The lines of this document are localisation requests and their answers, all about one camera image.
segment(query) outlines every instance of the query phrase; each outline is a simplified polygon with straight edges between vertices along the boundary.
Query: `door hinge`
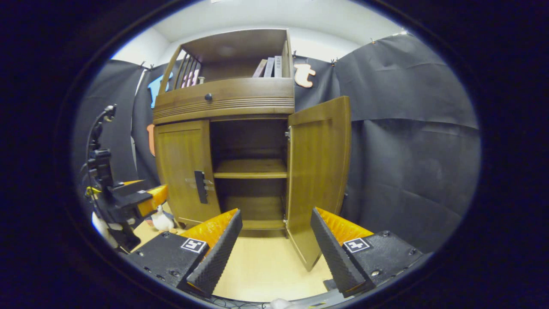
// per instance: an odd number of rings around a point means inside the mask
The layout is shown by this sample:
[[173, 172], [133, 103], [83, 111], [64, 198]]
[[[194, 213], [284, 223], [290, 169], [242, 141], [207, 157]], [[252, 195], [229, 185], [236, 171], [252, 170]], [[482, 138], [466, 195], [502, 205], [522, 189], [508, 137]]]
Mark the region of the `door hinge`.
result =
[[288, 142], [290, 142], [290, 139], [292, 138], [292, 126], [288, 127], [288, 131], [284, 132], [284, 136], [288, 138]]

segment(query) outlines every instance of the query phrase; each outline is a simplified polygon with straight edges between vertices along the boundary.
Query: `wooden shelf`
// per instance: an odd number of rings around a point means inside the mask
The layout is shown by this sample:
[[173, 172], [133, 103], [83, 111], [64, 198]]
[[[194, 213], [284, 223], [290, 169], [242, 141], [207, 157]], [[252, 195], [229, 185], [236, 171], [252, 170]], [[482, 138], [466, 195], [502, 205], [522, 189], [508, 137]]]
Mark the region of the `wooden shelf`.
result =
[[239, 208], [242, 229], [284, 229], [284, 205], [280, 196], [227, 196], [222, 200], [223, 211]]
[[271, 179], [286, 177], [286, 165], [281, 159], [222, 160], [214, 170], [214, 178]]

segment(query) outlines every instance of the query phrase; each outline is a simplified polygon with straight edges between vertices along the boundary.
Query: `white toy duck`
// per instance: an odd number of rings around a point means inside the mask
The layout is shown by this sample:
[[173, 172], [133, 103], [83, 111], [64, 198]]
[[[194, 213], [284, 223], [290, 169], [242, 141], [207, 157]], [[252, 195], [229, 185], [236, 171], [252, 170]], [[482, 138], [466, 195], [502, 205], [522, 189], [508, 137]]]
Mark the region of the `white toy duck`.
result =
[[162, 205], [158, 205], [156, 210], [157, 212], [151, 215], [154, 227], [159, 231], [169, 231], [173, 229], [173, 217], [169, 218], [166, 213], [164, 213]]

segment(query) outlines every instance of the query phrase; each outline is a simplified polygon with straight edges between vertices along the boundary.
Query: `open cabinet door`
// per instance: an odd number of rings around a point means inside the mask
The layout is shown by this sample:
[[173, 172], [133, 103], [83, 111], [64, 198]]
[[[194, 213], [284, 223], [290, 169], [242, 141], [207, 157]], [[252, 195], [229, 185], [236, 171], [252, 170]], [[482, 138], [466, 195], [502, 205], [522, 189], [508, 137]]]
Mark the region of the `open cabinet door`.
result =
[[176, 220], [197, 225], [219, 215], [208, 120], [155, 126], [154, 147], [160, 181], [168, 185]]
[[307, 271], [320, 257], [311, 229], [315, 207], [339, 214], [349, 172], [349, 97], [338, 97], [292, 114], [287, 231]]

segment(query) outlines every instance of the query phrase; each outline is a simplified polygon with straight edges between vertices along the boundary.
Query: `black handle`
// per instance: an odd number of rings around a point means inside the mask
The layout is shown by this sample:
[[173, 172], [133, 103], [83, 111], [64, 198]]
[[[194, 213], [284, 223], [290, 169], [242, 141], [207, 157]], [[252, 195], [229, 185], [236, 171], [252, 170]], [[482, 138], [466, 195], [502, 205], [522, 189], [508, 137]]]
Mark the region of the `black handle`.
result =
[[198, 197], [200, 198], [200, 203], [207, 204], [208, 200], [206, 199], [206, 188], [204, 187], [204, 173], [199, 170], [195, 170], [194, 180], [197, 182], [197, 190]]

